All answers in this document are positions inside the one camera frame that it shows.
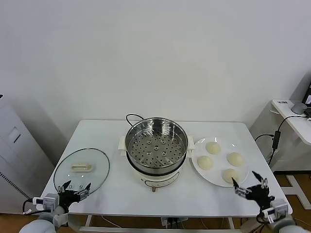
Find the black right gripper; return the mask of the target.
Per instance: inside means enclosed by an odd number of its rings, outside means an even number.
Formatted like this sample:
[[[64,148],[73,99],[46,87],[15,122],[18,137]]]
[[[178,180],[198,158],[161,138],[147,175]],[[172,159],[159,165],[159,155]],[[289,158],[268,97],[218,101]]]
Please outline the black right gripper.
[[[259,210],[265,210],[270,208],[270,203],[275,200],[275,196],[270,196],[270,189],[268,187],[268,181],[266,178],[263,178],[260,174],[252,171],[255,178],[260,182],[258,185],[249,187],[246,193],[246,189],[240,187],[237,181],[232,177],[232,182],[234,186],[235,193],[237,195],[245,195],[247,200],[253,200],[259,206]]]

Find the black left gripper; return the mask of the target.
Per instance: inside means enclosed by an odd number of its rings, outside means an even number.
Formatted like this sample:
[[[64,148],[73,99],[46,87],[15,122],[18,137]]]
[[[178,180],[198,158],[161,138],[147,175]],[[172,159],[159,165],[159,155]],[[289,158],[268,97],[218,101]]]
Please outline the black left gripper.
[[[68,187],[71,180],[63,183],[61,186],[57,187],[57,193],[59,193],[59,206],[61,206],[65,212],[69,211],[69,207],[75,203],[79,202],[81,198],[87,198],[90,193],[91,183],[89,183],[85,189],[76,192],[69,190]]]

